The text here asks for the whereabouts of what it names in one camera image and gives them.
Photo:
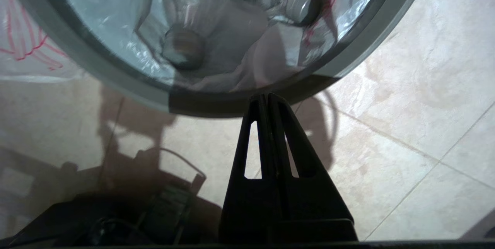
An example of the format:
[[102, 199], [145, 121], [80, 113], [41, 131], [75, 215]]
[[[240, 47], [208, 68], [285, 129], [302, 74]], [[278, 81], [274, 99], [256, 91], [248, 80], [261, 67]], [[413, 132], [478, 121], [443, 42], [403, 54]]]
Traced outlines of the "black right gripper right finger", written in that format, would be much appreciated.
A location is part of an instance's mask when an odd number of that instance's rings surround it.
[[354, 220], [290, 105], [268, 96], [281, 218], [275, 242], [357, 242]]

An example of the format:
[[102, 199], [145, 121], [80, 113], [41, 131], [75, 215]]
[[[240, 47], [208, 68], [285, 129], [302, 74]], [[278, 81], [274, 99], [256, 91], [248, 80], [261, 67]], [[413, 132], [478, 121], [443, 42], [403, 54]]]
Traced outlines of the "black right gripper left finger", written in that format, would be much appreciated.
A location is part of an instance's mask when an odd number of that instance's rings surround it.
[[[243, 116], [219, 225], [221, 242], [271, 242], [284, 221], [283, 166], [270, 105], [275, 94], [253, 96]], [[261, 179], [245, 175], [251, 126], [256, 123]]]

